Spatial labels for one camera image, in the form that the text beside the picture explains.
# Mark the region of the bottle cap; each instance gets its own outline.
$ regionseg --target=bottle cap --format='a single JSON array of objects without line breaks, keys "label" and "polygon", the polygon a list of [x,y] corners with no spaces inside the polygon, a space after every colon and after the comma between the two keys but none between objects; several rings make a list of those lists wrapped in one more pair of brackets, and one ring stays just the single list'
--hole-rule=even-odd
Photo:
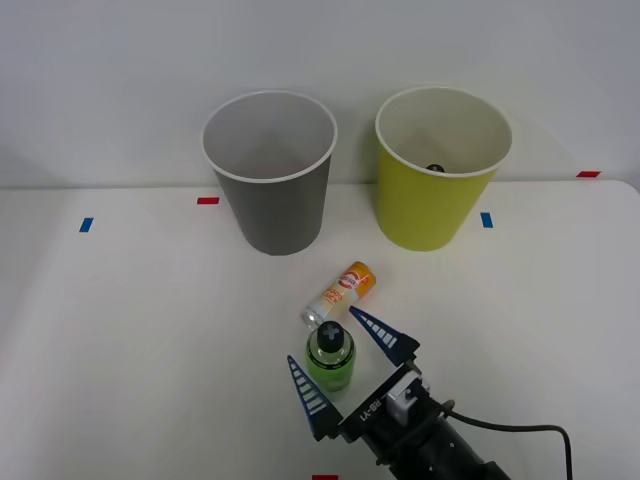
[{"label": "bottle cap", "polygon": [[318,327],[318,347],[327,353],[335,353],[344,345],[344,328],[329,320]]}]

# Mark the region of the orange can label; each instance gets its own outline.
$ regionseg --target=orange can label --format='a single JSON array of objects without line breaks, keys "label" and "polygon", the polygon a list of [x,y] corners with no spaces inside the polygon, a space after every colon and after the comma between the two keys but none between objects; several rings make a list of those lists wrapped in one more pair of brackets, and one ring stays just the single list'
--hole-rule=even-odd
[{"label": "orange can label", "polygon": [[362,262],[355,262],[338,279],[338,285],[362,298],[376,284],[376,277]]}]

